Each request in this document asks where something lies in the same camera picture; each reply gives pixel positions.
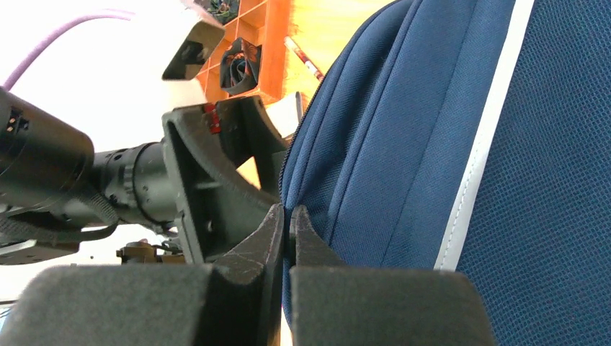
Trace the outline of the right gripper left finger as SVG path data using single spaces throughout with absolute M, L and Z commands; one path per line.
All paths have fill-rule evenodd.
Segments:
M 211 345 L 279 345 L 284 210 L 273 205 L 259 227 L 213 264 Z

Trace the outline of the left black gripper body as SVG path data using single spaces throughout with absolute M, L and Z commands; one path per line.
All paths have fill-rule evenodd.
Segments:
M 253 233 L 279 201 L 288 143 L 259 96 L 179 107 L 162 117 L 163 155 L 188 262 L 212 262 Z

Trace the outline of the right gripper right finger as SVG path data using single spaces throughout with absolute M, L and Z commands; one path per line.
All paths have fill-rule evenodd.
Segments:
M 336 274 L 346 263 L 315 232 L 307 208 L 296 207 L 290 220 L 293 266 L 290 278 L 290 327 L 294 345 L 330 344 L 339 317 L 341 283 Z

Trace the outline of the navy blue backpack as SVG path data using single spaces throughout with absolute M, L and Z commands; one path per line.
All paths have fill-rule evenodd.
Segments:
M 499 345 L 608 345 L 610 3 L 386 5 L 314 94 L 280 197 L 350 265 L 465 274 Z

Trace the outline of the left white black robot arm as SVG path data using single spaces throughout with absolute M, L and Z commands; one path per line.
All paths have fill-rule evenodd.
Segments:
M 171 257 L 212 261 L 278 201 L 287 141 L 258 96 L 178 107 L 163 138 L 95 152 L 81 131 L 1 92 L 1 263 L 74 254 L 85 241 L 141 225 L 178 244 Z

